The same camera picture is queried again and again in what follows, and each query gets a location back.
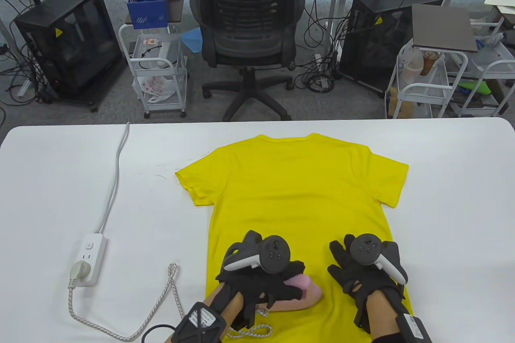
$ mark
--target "vr controller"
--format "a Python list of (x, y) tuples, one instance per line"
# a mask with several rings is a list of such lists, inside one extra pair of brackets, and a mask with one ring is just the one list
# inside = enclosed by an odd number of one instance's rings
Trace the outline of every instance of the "vr controller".
[(408, 275), (401, 266), (399, 246), (393, 241), (383, 241), (373, 234), (362, 234), (351, 244), (352, 258), (361, 265), (372, 265), (383, 269), (398, 284), (405, 285)]
[(269, 236), (263, 240), (259, 233), (250, 230), (243, 242), (235, 242), (229, 247), (222, 267), (226, 271), (237, 271), (261, 266), (263, 271), (275, 275), (288, 266), (289, 259), (290, 249), (285, 239)]

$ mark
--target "pink object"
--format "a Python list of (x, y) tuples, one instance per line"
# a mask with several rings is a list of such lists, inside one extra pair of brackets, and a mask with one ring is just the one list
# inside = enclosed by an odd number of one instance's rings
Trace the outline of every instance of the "pink object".
[[(289, 310), (305, 310), (314, 306), (322, 299), (322, 290), (317, 286), (308, 275), (297, 275), (284, 282), (287, 285), (296, 286), (302, 289), (302, 299), (279, 300), (274, 303), (270, 312), (289, 311)], [(266, 309), (266, 304), (258, 304), (260, 310)]]

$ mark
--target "gray carpet floor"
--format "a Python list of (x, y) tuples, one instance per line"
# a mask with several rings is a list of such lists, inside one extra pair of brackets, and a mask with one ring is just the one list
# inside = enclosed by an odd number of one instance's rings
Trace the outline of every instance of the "gray carpet floor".
[[(8, 0), (18, 9), (22, 9), (19, 0)], [(127, 15), (127, 0), (105, 0), (114, 29), (122, 25)], [(317, 0), (318, 17), (325, 17), (328, 14), (330, 0)], [(453, 5), (465, 7), (471, 16), (478, 17), (488, 14), (489, 8), (484, 6), (483, 0), (455, 0)], [(313, 0), (307, 0), (307, 8), (311, 9)], [(14, 10), (5, 1), (0, 0), (0, 14), (4, 23), (8, 24), (15, 16)], [(302, 20), (297, 27), (297, 58), (296, 63), (311, 61), (313, 52), (320, 52), (305, 46), (303, 39), (307, 27), (308, 17), (304, 13)], [(189, 8), (188, 0), (184, 3), (182, 22), (178, 25), (179, 31), (186, 32), (197, 27)], [(24, 44), (15, 25), (13, 32), (19, 46)], [(313, 36), (320, 34), (313, 28)], [(185, 49), (188, 55), (188, 69), (190, 79), (187, 91), (187, 117), (181, 118), (178, 111), (166, 113), (153, 113), (150, 119), (143, 118), (143, 107), (136, 99), (131, 84), (132, 77), (129, 69), (119, 77), (113, 84), (109, 93), (103, 100), (97, 113), (90, 113), (88, 109), (62, 104), (38, 104), (32, 103), (27, 106), (7, 106), (0, 104), (6, 110), (7, 118), (0, 129), (0, 143), (7, 132), (16, 126), (22, 125), (74, 125), (74, 124), (114, 124), (131, 121), (133, 123), (160, 123), (160, 122), (217, 122), (221, 121), (227, 106), (234, 95), (231, 93), (214, 92), (213, 97), (205, 100), (202, 97), (201, 85), (204, 82), (214, 80), (231, 80), (239, 77), (237, 69), (228, 66), (220, 66), (216, 69), (208, 67), (202, 60), (200, 54), (192, 54)], [(0, 62), (0, 71), (12, 67), (11, 60)], [(296, 69), (292, 75), (296, 76), (304, 71)], [(290, 73), (287, 69), (260, 71), (259, 76), (269, 76), (274, 73)], [(8, 93), (5, 90), (11, 82), (9, 76), (0, 78), (0, 100), (10, 102)], [(15, 80), (14, 84), (23, 82), (22, 78)], [(281, 103), (294, 120), (305, 119), (382, 119), (383, 101), (372, 91), (347, 80), (339, 80), (332, 92), (317, 94), (305, 89), (294, 89), (286, 91), (280, 85), (272, 87), (267, 92)], [(515, 103), (510, 107), (504, 118), (515, 125)], [(263, 106), (260, 102), (249, 100), (243, 108), (235, 115), (234, 121), (272, 121), (278, 120), (278, 116), (272, 110)]]

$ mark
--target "black computer case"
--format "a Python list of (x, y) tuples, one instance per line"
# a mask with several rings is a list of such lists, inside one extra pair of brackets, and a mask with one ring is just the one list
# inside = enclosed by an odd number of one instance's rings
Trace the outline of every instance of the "black computer case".
[(412, 37), (412, 4), (442, 0), (354, 0), (338, 72), (382, 95), (396, 58)]
[(103, 0), (44, 0), (15, 23), (61, 98), (98, 87), (122, 58)]

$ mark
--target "green object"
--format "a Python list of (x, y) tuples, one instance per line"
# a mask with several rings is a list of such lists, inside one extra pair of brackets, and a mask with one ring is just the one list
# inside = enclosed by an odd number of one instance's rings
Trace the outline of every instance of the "green object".
[[(474, 87), (478, 84), (477, 82), (462, 82), (458, 84), (460, 87), (466, 88), (467, 90), (473, 90)], [(480, 87), (478, 88), (478, 91), (481, 95), (490, 95), (492, 92), (488, 88), (488, 85), (486, 82), (481, 82)]]

